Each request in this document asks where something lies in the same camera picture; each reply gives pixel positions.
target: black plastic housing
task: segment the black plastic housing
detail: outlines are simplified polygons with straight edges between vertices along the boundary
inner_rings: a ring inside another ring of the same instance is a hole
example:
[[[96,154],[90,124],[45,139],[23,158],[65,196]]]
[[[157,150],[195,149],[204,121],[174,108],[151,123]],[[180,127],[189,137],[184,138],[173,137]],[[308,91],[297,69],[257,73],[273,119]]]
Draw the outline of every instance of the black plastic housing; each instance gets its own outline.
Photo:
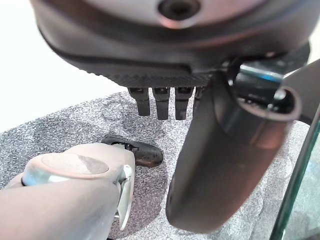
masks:
[[[175,227],[210,233],[246,201],[301,112],[285,88],[277,111],[239,101],[221,73],[200,100],[171,181],[166,216]]]
[[[176,30],[118,19],[85,0],[31,3],[58,55],[130,88],[205,86],[230,58],[265,58],[302,46],[320,12],[318,0],[268,0],[230,20]]]

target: screw hole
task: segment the screw hole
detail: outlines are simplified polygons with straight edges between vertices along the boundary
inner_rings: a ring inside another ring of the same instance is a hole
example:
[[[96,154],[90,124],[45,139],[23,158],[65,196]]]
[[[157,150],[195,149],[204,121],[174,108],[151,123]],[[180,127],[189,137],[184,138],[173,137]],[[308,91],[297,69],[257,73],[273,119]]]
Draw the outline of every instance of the screw hole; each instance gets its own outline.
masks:
[[[197,0],[164,0],[158,10],[170,20],[183,21],[197,14],[200,4]]]

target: gray robotic arm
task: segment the gray robotic arm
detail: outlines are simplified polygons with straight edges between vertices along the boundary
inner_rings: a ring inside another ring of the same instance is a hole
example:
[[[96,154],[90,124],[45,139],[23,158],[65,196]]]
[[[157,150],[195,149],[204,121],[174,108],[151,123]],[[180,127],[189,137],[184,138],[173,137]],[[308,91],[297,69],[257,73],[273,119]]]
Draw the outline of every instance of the gray robotic arm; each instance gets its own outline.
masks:
[[[31,159],[0,191],[2,240],[106,240],[130,214],[135,156],[121,145],[76,145]]]

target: speckled gray mat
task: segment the speckled gray mat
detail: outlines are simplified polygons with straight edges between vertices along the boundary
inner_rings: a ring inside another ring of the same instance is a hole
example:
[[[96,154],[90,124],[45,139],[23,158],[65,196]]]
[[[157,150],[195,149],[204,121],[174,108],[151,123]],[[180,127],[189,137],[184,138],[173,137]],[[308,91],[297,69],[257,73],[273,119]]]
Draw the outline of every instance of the speckled gray mat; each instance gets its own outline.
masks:
[[[32,157],[63,152],[84,143],[100,142],[105,135],[122,136],[161,148],[164,162],[157,168],[136,168],[130,220],[124,231],[115,222],[109,237],[130,240],[266,240],[276,219],[291,172],[308,131],[295,123],[272,166],[241,209],[217,232],[193,234],[169,225],[165,216],[166,194],[176,159],[192,119],[174,119],[174,97],[169,120],[159,121],[154,101],[151,116],[138,116],[126,92],[63,109],[0,134],[0,187],[21,173]]]

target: glass panel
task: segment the glass panel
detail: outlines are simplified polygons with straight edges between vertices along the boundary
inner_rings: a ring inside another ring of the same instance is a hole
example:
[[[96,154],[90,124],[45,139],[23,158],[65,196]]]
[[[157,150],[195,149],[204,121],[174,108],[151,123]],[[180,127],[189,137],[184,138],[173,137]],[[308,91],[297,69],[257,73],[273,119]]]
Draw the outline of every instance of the glass panel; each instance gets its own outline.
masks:
[[[271,240],[320,239],[320,107],[296,162]]]

